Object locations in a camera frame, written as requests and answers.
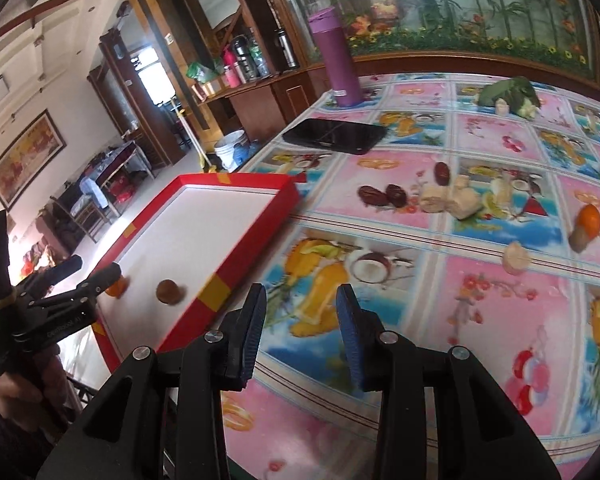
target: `wooden chair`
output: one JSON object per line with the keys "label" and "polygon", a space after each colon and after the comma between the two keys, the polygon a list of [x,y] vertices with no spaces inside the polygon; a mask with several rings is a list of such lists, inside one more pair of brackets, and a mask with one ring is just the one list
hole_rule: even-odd
{"label": "wooden chair", "polygon": [[[93,241],[96,243],[94,234],[98,229],[104,225],[104,222],[111,224],[111,220],[101,211],[98,205],[93,201],[93,198],[89,195],[82,195],[78,200],[84,200],[84,206],[82,206],[75,214],[71,214],[71,210],[67,209],[61,201],[55,196],[49,197],[54,204],[56,204],[62,211],[64,211],[71,220]],[[96,220],[91,226],[88,226],[87,220],[92,214],[99,216],[99,220]]]}

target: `picture frame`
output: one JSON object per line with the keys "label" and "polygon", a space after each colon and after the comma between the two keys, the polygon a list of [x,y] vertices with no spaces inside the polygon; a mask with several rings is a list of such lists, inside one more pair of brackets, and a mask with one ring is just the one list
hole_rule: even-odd
{"label": "picture frame", "polygon": [[0,155],[0,202],[7,211],[65,147],[46,109],[8,145]]}

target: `orange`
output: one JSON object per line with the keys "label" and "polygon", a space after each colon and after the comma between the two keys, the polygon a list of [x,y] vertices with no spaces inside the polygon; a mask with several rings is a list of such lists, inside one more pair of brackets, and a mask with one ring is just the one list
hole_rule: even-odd
{"label": "orange", "polygon": [[120,278],[113,285],[111,285],[107,290],[105,290],[105,292],[107,293],[108,296],[119,299],[120,296],[122,296],[125,293],[126,288],[128,286],[129,286],[129,280],[127,278],[125,278],[124,276],[120,276]]}
{"label": "orange", "polygon": [[600,234],[600,211],[593,204],[584,206],[576,217],[576,225],[587,232],[591,240]]}

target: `window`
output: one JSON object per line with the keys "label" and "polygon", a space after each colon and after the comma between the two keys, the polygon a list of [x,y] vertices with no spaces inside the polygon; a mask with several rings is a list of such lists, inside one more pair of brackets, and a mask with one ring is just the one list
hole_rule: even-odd
{"label": "window", "polygon": [[135,57],[131,58],[131,62],[135,65],[136,72],[155,105],[167,103],[176,95],[176,91],[152,47],[140,50]]}

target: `person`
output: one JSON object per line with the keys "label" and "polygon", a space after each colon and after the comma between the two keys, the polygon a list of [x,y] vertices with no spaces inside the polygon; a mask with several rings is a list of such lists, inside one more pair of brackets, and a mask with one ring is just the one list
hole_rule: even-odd
{"label": "person", "polygon": [[56,437],[48,431],[40,402],[46,397],[61,416],[68,415],[64,403],[70,386],[59,353],[53,345],[34,356],[43,392],[18,374],[0,376],[0,480],[35,478],[54,447]]}

